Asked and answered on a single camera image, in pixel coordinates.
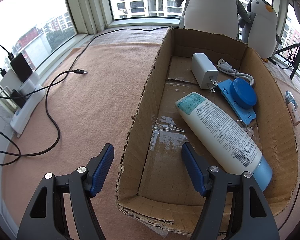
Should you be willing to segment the white lotion tube blue cap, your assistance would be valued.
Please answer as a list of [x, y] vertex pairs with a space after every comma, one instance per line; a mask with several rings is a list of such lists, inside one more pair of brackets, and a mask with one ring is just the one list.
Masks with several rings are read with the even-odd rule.
[[230, 174], [250, 172], [264, 191], [273, 171], [256, 143], [225, 111], [204, 96], [192, 92], [175, 102], [189, 128]]

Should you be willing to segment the cardboard box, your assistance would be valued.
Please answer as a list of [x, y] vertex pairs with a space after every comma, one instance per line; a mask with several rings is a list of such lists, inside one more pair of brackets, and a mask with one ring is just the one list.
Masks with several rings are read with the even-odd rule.
[[140, 222], [190, 235], [204, 205], [181, 159], [183, 143], [212, 165], [215, 158], [194, 135], [175, 102], [200, 87], [191, 72], [195, 53], [213, 62], [224, 59], [254, 80], [254, 141], [273, 170], [264, 191], [271, 211], [280, 214], [297, 184], [298, 152], [294, 128], [275, 79], [253, 49], [224, 35], [190, 29], [167, 32], [147, 78], [127, 136], [116, 183], [119, 210]]

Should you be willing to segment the blue phone stand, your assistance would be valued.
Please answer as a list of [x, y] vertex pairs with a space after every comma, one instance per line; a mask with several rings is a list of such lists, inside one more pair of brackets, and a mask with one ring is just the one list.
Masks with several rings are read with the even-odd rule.
[[257, 103], [257, 95], [247, 81], [236, 78], [218, 83], [218, 88], [226, 101], [232, 107], [239, 120], [249, 125], [256, 119], [253, 107]]

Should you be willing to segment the blue round container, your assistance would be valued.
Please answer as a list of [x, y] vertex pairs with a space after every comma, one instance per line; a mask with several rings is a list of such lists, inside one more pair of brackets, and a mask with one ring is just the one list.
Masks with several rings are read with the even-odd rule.
[[257, 103], [256, 93], [251, 85], [241, 78], [236, 78], [230, 85], [230, 94], [243, 109], [250, 109]]

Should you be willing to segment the pink cogi bottle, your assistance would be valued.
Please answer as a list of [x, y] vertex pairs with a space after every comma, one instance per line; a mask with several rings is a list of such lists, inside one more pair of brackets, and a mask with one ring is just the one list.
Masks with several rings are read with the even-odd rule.
[[297, 126], [298, 124], [300, 124], [300, 118], [299, 118], [299, 115], [298, 115], [298, 113], [296, 111], [294, 103], [291, 102], [291, 100], [289, 98], [286, 98], [286, 103], [287, 103], [287, 107], [288, 107], [288, 110], [289, 110], [289, 113], [290, 113], [293, 125]]

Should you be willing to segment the clear blue sanitizer bottle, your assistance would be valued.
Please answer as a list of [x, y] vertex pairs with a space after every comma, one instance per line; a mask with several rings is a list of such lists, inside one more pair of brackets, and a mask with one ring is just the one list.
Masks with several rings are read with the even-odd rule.
[[292, 92], [290, 92], [289, 90], [287, 90], [285, 92], [285, 97], [286, 97], [286, 104], [292, 103], [295, 108], [298, 108], [298, 103], [294, 99], [294, 96], [293, 96]]

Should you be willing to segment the keys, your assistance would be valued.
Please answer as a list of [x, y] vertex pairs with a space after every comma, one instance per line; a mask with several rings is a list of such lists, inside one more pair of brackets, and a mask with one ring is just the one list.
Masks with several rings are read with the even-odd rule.
[[250, 138], [252, 138], [255, 134], [251, 127], [245, 124], [243, 120], [236, 120], [236, 123], [239, 124], [239, 126], [249, 135]]

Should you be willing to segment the white wall charger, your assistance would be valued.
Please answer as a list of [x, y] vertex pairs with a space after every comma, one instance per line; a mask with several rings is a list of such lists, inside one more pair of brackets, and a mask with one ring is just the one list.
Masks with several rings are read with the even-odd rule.
[[194, 53], [192, 56], [191, 71], [200, 89], [209, 89], [215, 92], [219, 71], [204, 53]]

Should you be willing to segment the pink felt mat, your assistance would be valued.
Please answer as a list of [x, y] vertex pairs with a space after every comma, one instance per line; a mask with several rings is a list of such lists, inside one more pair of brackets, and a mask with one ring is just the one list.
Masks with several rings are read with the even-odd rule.
[[[161, 45], [121, 43], [76, 49], [58, 68], [72, 64], [87, 74], [70, 74], [35, 109], [16, 148], [23, 157], [2, 172], [2, 195], [13, 221], [20, 224], [40, 180], [47, 172], [62, 175], [99, 154], [106, 143], [115, 157], [102, 191], [92, 204], [108, 239], [146, 237], [145, 223], [121, 212], [116, 183], [127, 136], [147, 78]], [[300, 116], [300, 93], [295, 92]], [[300, 220], [300, 124], [293, 126], [298, 152], [297, 184], [286, 208], [275, 219], [286, 237]]]

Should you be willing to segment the white power strip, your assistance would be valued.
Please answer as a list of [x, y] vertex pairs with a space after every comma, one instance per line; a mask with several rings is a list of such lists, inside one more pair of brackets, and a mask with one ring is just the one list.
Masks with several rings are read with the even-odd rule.
[[25, 95], [25, 103], [23, 107], [16, 110], [10, 122], [10, 125], [15, 131], [18, 138], [22, 135], [34, 109], [45, 96], [45, 91], [39, 84], [39, 80], [40, 77], [38, 73], [33, 72], [32, 75], [25, 82], [23, 82], [23, 84], [18, 89], [18, 92], [21, 95]]

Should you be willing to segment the white power bank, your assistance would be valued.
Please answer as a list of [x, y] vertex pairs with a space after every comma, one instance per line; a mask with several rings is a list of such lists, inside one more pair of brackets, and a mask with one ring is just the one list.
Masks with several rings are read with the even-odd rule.
[[19, 80], [19, 77], [15, 74], [12, 69], [9, 69], [0, 81], [2, 87], [7, 87], [11, 92], [13, 90], [18, 90], [22, 82]]

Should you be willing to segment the black power bank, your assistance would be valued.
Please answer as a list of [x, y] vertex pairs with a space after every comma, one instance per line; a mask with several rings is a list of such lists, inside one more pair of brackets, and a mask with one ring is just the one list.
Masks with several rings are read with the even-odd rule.
[[11, 67], [22, 83], [24, 83], [33, 73], [22, 53], [19, 53], [11, 60]]

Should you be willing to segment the small penguin plush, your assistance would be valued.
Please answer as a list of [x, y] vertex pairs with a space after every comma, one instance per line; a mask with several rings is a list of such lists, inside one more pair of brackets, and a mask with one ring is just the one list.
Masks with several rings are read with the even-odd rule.
[[268, 62], [276, 44], [282, 43], [276, 32], [276, 11], [265, 0], [250, 0], [247, 16], [246, 19], [240, 17], [238, 20], [242, 41], [253, 48], [264, 62]]

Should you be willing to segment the large penguin plush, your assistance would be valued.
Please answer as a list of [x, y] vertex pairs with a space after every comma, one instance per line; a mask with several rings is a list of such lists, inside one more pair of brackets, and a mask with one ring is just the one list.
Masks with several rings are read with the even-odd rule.
[[176, 6], [185, 3], [179, 27], [237, 39], [238, 16], [247, 23], [251, 19], [240, 0], [174, 0]]

